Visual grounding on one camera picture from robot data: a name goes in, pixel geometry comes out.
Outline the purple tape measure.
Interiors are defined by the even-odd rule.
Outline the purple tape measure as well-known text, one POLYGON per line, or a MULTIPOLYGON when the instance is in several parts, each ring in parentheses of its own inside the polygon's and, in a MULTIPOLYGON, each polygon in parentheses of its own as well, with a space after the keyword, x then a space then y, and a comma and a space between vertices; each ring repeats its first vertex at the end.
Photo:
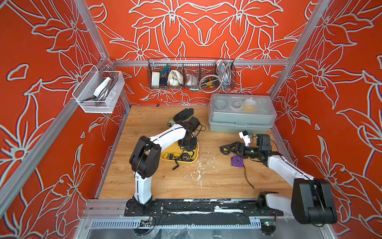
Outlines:
POLYGON ((246 168, 245 168, 245 165, 244 165, 244 159, 241 158, 240 156, 237 156, 237 155, 233 156, 232 159, 231 159, 231 166, 237 167, 237 168, 243 168, 243 170, 244 170, 244 177, 245 177, 246 182, 250 185, 250 187, 252 189, 254 189, 254 186, 248 180, 246 168))

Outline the yellow black tape measure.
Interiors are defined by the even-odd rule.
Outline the yellow black tape measure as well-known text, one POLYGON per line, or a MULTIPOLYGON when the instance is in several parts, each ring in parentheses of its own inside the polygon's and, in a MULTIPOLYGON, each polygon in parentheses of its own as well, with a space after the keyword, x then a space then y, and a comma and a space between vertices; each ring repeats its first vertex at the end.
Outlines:
POLYGON ((166 152, 164 154, 164 159, 167 159, 167 160, 178 160, 180 157, 181 157, 181 154, 179 153, 166 152))

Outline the black round tape measure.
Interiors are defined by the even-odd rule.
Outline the black round tape measure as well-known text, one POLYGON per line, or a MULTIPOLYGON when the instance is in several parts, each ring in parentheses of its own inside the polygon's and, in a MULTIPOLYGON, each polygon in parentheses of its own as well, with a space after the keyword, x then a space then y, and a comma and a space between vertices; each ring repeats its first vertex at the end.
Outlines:
POLYGON ((181 154, 181 157, 178 159, 178 160, 174 160, 175 163, 176 163, 176 166, 172 169, 172 170, 176 170, 177 168, 179 168, 179 162, 187 162, 187 163, 191 163, 191 162, 194 162, 195 160, 192 159, 192 156, 188 153, 182 153, 181 154))

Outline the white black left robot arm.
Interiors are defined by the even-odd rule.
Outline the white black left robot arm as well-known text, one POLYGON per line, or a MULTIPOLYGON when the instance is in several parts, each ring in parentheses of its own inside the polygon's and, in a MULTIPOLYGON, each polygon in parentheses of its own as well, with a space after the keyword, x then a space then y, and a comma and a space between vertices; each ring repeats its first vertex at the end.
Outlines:
POLYGON ((196 160, 199 134, 194 132, 201 132, 202 128, 197 118, 190 117, 188 121, 177 121, 156 136, 139 138, 129 160, 135 180, 134 203, 144 207, 152 200, 152 176, 161 158, 176 164, 196 160))

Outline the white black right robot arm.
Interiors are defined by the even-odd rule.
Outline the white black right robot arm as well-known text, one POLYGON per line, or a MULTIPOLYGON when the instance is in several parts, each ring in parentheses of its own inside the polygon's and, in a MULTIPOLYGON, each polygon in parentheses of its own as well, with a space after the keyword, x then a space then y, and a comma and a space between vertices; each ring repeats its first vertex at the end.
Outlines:
POLYGON ((287 161, 281 153, 274 151, 268 134, 252 135, 243 131, 239 136, 242 142, 223 145, 220 152, 224 155, 233 153, 241 160, 250 159, 262 163, 292 187, 291 197, 276 192, 261 192, 257 199, 258 208, 293 215, 303 225, 320 227, 338 222, 332 189, 326 180, 305 173, 287 161))

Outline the grey storage box clear lid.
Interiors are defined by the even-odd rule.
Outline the grey storage box clear lid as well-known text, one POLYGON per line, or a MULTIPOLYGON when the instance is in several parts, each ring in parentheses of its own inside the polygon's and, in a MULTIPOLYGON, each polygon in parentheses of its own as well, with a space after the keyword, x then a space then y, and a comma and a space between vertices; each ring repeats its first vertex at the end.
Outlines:
POLYGON ((266 133, 276 117, 268 96, 214 93, 210 98, 210 131, 266 133))

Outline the yellow plastic tray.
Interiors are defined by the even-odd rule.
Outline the yellow plastic tray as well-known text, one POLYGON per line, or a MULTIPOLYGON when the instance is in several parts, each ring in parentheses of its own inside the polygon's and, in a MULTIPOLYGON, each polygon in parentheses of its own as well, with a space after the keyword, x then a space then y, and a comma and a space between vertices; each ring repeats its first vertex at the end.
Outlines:
POLYGON ((178 143, 173 143, 169 147, 167 147, 164 151, 161 152, 161 160, 168 162, 176 162, 176 163, 193 163, 197 161, 199 155, 199 144, 192 151, 187 151, 180 146, 178 143))

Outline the black green work glove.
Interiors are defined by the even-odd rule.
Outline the black green work glove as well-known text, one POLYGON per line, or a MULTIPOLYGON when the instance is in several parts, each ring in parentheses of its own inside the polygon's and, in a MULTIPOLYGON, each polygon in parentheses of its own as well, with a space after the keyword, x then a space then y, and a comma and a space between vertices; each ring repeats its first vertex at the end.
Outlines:
POLYGON ((187 108, 179 113, 177 113, 169 122, 168 126, 172 127, 176 124, 176 122, 182 120, 182 121, 188 121, 192 116, 194 115, 194 109, 193 108, 187 108))

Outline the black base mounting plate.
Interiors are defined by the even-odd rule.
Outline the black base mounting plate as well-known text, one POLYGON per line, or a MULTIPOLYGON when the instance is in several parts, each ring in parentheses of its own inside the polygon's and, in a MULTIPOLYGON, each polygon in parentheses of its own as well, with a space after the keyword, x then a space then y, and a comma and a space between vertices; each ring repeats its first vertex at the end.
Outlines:
POLYGON ((191 214, 242 214, 255 216, 283 216, 283 212, 269 208, 257 199, 153 199, 141 206, 130 199, 126 202, 124 216, 162 217, 166 213, 191 214))

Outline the white power adapter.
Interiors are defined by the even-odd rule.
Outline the white power adapter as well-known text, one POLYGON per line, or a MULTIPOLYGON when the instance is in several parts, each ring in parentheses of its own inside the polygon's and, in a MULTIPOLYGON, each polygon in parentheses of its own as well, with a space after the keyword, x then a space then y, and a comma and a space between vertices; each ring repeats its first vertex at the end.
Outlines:
POLYGON ((111 80, 110 77, 106 77, 106 78, 100 83, 100 85, 97 86, 97 88, 95 89, 93 95, 94 95, 95 97, 99 97, 100 94, 102 93, 102 91, 106 89, 106 87, 107 87, 107 85, 108 85, 108 83, 109 83, 110 80, 111 80))

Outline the clear wall bin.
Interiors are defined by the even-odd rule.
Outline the clear wall bin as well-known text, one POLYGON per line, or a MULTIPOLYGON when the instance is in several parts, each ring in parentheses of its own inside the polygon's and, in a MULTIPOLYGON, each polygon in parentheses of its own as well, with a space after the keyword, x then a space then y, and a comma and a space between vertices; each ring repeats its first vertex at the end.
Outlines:
POLYGON ((111 114, 123 87, 120 71, 98 70, 93 66, 72 96, 85 113, 111 114))

